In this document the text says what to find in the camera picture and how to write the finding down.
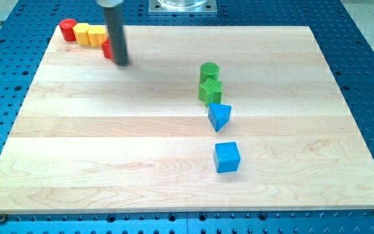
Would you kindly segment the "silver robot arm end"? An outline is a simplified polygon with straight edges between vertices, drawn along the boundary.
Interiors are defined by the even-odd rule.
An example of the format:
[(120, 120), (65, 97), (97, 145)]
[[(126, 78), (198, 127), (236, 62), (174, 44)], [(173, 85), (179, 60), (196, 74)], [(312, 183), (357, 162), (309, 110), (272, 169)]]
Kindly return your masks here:
[(116, 7), (124, 2), (124, 0), (96, 0), (97, 4), (104, 8)]

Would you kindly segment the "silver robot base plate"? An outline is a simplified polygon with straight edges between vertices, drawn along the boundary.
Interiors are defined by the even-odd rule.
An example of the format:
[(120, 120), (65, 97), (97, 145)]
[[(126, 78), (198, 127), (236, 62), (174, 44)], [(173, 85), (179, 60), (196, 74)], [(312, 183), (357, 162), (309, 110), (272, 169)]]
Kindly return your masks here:
[(216, 14), (216, 0), (149, 0), (152, 15), (170, 14)]

